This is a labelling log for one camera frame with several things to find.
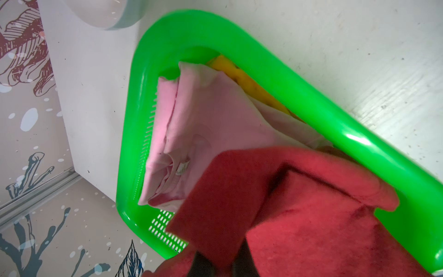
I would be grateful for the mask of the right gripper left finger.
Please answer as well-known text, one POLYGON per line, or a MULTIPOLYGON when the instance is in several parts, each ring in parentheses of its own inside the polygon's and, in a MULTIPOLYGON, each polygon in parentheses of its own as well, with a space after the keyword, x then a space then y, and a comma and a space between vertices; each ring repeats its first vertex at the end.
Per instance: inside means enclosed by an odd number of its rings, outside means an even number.
POLYGON ((200 252, 196 252, 187 277, 215 277, 216 268, 200 252))

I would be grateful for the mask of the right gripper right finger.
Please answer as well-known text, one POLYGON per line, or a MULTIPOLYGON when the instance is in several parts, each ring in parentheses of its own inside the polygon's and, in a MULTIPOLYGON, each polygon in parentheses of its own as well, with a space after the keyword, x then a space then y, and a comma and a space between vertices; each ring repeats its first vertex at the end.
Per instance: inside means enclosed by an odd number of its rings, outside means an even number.
POLYGON ((243 240, 232 263, 231 273, 233 277, 259 277, 246 239, 243 240))

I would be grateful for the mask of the dark red t-shirt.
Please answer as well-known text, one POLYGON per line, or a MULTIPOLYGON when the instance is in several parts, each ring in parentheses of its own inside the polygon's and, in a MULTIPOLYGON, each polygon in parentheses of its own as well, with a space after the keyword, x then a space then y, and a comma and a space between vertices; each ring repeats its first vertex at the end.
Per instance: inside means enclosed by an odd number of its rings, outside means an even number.
POLYGON ((375 217, 396 191, 347 159, 303 148, 226 151, 167 226, 188 242, 146 277, 186 277, 196 252, 232 277, 247 240, 260 277, 426 277, 375 217))

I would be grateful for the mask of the pink t-shirt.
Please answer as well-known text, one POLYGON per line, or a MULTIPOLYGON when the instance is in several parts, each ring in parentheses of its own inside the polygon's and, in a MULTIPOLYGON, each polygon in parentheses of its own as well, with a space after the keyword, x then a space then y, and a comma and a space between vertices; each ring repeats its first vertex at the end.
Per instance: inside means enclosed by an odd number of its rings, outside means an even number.
POLYGON ((178 211, 212 159, 228 150, 328 144, 306 123, 247 95, 225 73, 182 62, 179 78, 158 82, 138 203, 178 211))

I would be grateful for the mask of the yellow t-shirt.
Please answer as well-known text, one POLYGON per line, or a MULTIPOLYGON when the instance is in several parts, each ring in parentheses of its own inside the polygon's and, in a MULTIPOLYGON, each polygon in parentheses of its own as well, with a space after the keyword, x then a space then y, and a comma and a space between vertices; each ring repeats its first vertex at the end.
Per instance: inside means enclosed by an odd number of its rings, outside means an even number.
POLYGON ((286 106, 281 104, 276 98, 266 92, 263 87, 258 85, 249 75, 247 75, 227 57, 219 55, 208 62, 207 65, 214 70, 225 73, 229 78, 236 82, 246 94, 255 100, 258 100, 269 107, 275 108, 303 122, 298 116, 289 111, 286 106))

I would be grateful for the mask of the green plastic basket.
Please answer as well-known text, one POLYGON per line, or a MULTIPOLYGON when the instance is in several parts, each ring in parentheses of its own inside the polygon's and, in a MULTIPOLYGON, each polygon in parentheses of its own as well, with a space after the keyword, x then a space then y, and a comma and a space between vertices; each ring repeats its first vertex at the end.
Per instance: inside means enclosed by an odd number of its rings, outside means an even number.
POLYGON ((434 176, 366 129, 235 23, 202 10, 176 10, 156 21, 135 50, 118 171, 117 211, 165 259, 186 243, 165 232, 172 215, 139 205, 151 144, 156 87, 176 78, 181 61, 206 63, 223 54, 327 140, 399 194, 396 211, 376 210, 386 229, 429 272, 443 268, 443 186, 434 176))

